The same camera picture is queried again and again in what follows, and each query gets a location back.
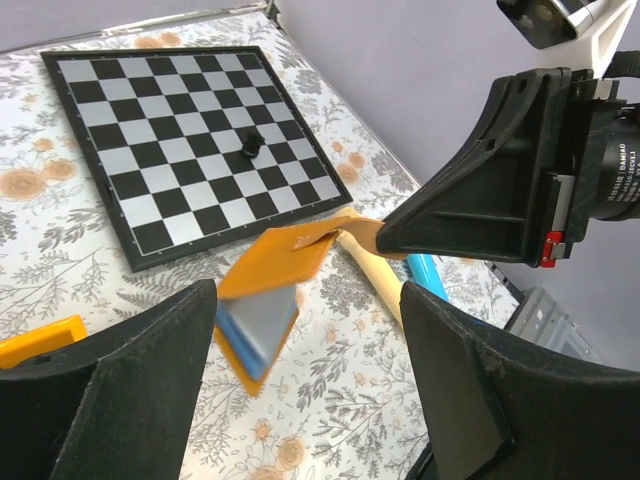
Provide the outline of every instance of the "floral tablecloth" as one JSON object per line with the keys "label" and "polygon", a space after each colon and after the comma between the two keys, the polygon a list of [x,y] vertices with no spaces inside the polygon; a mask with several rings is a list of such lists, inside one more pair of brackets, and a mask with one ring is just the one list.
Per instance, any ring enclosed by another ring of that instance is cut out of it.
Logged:
{"label": "floral tablecloth", "polygon": [[[259,45],[363,214],[416,190],[262,12],[58,49]],[[89,332],[199,278],[239,242],[132,274],[37,51],[0,57],[0,338],[72,314]],[[516,301],[482,262],[437,258],[451,301],[503,326]],[[335,249],[297,295],[301,316],[259,398],[211,345],[181,480],[404,478],[427,442],[402,335],[352,259]]]}

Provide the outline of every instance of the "white wall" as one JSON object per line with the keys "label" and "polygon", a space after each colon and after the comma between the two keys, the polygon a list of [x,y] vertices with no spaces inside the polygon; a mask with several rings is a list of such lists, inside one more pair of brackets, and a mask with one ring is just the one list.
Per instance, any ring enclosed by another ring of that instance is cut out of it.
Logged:
{"label": "white wall", "polygon": [[105,28],[258,0],[0,0],[0,51]]}
{"label": "white wall", "polygon": [[[533,66],[494,0],[276,3],[307,58],[422,182],[467,138],[491,82]],[[640,49],[637,10],[621,48]],[[637,87],[625,82],[626,98],[640,100]],[[594,221],[558,268],[504,270],[521,288],[549,290],[609,364],[640,370],[638,240],[640,221]]]}

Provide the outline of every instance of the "wooden stick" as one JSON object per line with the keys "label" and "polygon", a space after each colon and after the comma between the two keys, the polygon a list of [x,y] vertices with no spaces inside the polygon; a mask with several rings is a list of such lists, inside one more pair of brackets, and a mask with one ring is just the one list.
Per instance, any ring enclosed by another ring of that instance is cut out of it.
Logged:
{"label": "wooden stick", "polygon": [[[336,216],[360,216],[353,208],[347,207],[340,210]],[[400,292],[402,283],[398,280],[395,272],[389,263],[382,257],[367,252],[358,244],[356,239],[348,232],[341,232],[337,238],[338,243],[351,254],[358,263],[364,274],[367,276],[376,292],[382,298],[393,317],[402,326],[402,316],[400,314]]]}

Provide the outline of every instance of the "black chess piece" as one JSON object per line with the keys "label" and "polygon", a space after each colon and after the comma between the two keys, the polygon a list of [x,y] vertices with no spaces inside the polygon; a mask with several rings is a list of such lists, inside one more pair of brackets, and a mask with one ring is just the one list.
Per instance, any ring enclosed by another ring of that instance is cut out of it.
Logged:
{"label": "black chess piece", "polygon": [[258,156],[262,145],[264,145],[264,137],[262,135],[257,132],[247,132],[240,154],[252,160]]}

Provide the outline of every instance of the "white square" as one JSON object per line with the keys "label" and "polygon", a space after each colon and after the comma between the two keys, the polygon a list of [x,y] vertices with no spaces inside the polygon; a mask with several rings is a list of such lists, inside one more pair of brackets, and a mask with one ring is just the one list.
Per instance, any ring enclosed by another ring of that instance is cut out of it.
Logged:
{"label": "white square", "polygon": [[298,160],[305,160],[307,158],[317,158],[316,151],[311,146],[311,142],[306,138],[299,138],[298,140],[292,140],[289,142],[289,147],[293,150]]}
{"label": "white square", "polygon": [[100,150],[98,156],[107,175],[117,175],[140,169],[129,147]]}
{"label": "white square", "polygon": [[213,193],[209,182],[193,183],[182,187],[182,193],[187,199],[189,208],[194,211],[218,204],[218,199]]}
{"label": "white square", "polygon": [[120,208],[122,208],[124,218],[127,219],[127,223],[131,228],[162,220],[160,210],[158,210],[156,202],[151,195],[121,200]]}
{"label": "white square", "polygon": [[169,163],[193,160],[196,157],[191,145],[189,145],[189,141],[184,137],[162,140],[158,143]]}
{"label": "white square", "polygon": [[284,122],[285,120],[293,120],[293,113],[287,104],[284,102],[280,103],[268,103],[267,110],[273,117],[276,122]]}
{"label": "white square", "polygon": [[291,187],[280,187],[269,191],[269,196],[279,213],[290,212],[300,208],[300,202]]}
{"label": "white square", "polygon": [[262,178],[260,178],[260,174],[255,170],[236,173],[233,178],[238,184],[242,195],[245,197],[267,191],[267,187],[262,181]]}
{"label": "white square", "polygon": [[164,192],[180,186],[171,165],[143,168],[140,173],[151,193]]}
{"label": "white square", "polygon": [[248,225],[256,221],[255,215],[244,198],[221,203],[220,208],[231,228]]}
{"label": "white square", "polygon": [[78,110],[87,127],[118,123],[109,102],[80,103]]}
{"label": "white square", "polygon": [[100,80],[100,86],[107,100],[127,100],[136,98],[136,92],[126,78],[109,78]]}
{"label": "white square", "polygon": [[164,225],[167,227],[174,245],[183,245],[204,237],[202,229],[192,212],[165,218]]}
{"label": "white square", "polygon": [[234,72],[237,70],[244,70],[244,67],[238,60],[236,55],[224,54],[216,55],[216,60],[225,72]]}
{"label": "white square", "polygon": [[284,134],[282,133],[282,130],[280,130],[280,127],[275,123],[258,125],[256,128],[258,129],[258,132],[260,132],[260,135],[264,137],[264,142],[267,145],[275,145],[277,143],[283,143],[287,141]]}
{"label": "white square", "polygon": [[216,180],[233,175],[222,155],[209,155],[207,157],[196,158],[196,162],[200,165],[200,170],[202,170],[204,178],[207,180]]}
{"label": "white square", "polygon": [[120,58],[118,62],[127,78],[153,77],[145,58]]}
{"label": "white square", "polygon": [[64,60],[58,63],[67,83],[91,82],[98,79],[89,60]]}
{"label": "white square", "polygon": [[247,75],[254,87],[267,87],[273,85],[269,74],[264,70],[247,70]]}
{"label": "white square", "polygon": [[170,117],[173,115],[173,110],[171,110],[169,102],[164,96],[141,97],[138,99],[138,103],[146,118]]}
{"label": "white square", "polygon": [[244,107],[226,108],[224,114],[233,128],[249,127],[254,124],[251,115]]}
{"label": "white square", "polygon": [[176,95],[178,93],[187,93],[187,86],[180,78],[180,75],[161,75],[156,77],[156,82],[160,87],[160,91],[164,95]]}
{"label": "white square", "polygon": [[211,112],[222,108],[213,92],[193,92],[189,95],[199,112]]}
{"label": "white square", "polygon": [[245,107],[264,104],[264,100],[262,100],[262,97],[258,93],[258,90],[253,87],[236,88],[236,94],[238,94],[238,98]]}
{"label": "white square", "polygon": [[230,90],[233,88],[231,80],[224,72],[205,72],[203,73],[205,80],[209,84],[209,87],[214,92],[217,90]]}
{"label": "white square", "polygon": [[235,130],[225,130],[223,132],[213,132],[211,134],[213,141],[220,153],[237,152],[242,149],[242,142],[238,138]]}
{"label": "white square", "polygon": [[313,188],[320,197],[320,200],[329,200],[331,198],[337,198],[340,196],[338,187],[331,181],[331,177],[320,177],[311,180]]}
{"label": "white square", "polygon": [[289,185],[309,181],[309,176],[298,162],[288,162],[280,165],[280,171]]}
{"label": "white square", "polygon": [[196,62],[196,59],[186,55],[171,57],[171,63],[176,67],[178,73],[201,73],[202,69]]}
{"label": "white square", "polygon": [[273,167],[278,164],[273,153],[271,153],[271,150],[268,148],[261,148],[260,153],[252,160],[252,162],[256,169]]}
{"label": "white square", "polygon": [[121,122],[119,125],[128,145],[153,142],[158,139],[148,120],[131,120]]}
{"label": "white square", "polygon": [[176,115],[176,122],[180,125],[180,130],[186,136],[197,135],[199,133],[207,133],[209,127],[204,123],[200,113],[182,113]]}

